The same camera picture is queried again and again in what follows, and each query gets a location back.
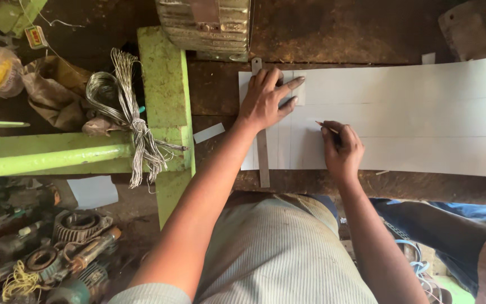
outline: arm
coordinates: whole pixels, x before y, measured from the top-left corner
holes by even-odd
[[[305,78],[276,88],[279,79],[282,79],[279,69],[260,70],[251,78],[238,119],[188,184],[161,232],[159,243],[129,287],[166,283],[179,287],[194,299],[213,227],[254,137],[293,111],[297,97],[280,108],[279,101]]]
[[[361,277],[378,303],[428,304],[414,271],[359,183],[357,170],[365,151],[359,136],[350,125],[324,124],[341,138],[335,148],[333,132],[322,128],[327,169],[339,187]]]

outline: white paper strip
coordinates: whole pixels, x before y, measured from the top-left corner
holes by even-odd
[[[94,209],[118,201],[116,185],[109,175],[67,180],[78,201],[78,209]]]
[[[222,126],[222,123],[219,122],[218,124],[216,124],[212,127],[209,127],[209,128],[202,130],[198,133],[195,133],[193,135],[194,141],[196,143],[201,143],[202,141],[208,140],[215,135],[221,134],[222,132],[224,132],[224,127]]]
[[[486,59],[297,72],[305,106],[267,129],[270,169],[325,169],[314,121],[336,120],[366,145],[361,169],[486,176]],[[239,73],[240,100],[250,77]],[[258,169],[255,150],[241,170]]]

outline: silver wire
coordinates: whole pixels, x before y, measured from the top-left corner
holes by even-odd
[[[142,180],[143,163],[149,168],[147,183],[151,184],[157,178],[157,174],[167,169],[166,162],[173,158],[163,155],[159,146],[165,148],[186,151],[189,148],[169,144],[153,138],[147,124],[140,118],[136,96],[132,90],[132,65],[138,61],[136,56],[112,49],[112,62],[116,67],[116,76],[110,73],[98,72],[91,75],[85,89],[87,100],[102,114],[117,121],[126,123],[132,130],[133,143],[136,149],[132,160],[132,177],[129,188],[138,187]],[[119,105],[123,112],[110,107]]]

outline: person's left hand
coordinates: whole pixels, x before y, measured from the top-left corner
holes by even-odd
[[[252,76],[248,82],[247,96],[239,108],[238,121],[246,124],[257,133],[268,128],[290,114],[298,101],[294,96],[279,107],[279,102],[291,90],[300,86],[305,77],[298,77],[280,87],[283,74],[278,68],[271,71],[261,69],[256,76]]]

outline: striped shirt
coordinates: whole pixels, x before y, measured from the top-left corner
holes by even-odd
[[[376,303],[323,204],[293,194],[230,204],[215,224],[194,303]],[[127,303],[191,300],[175,286],[148,283],[109,302]]]

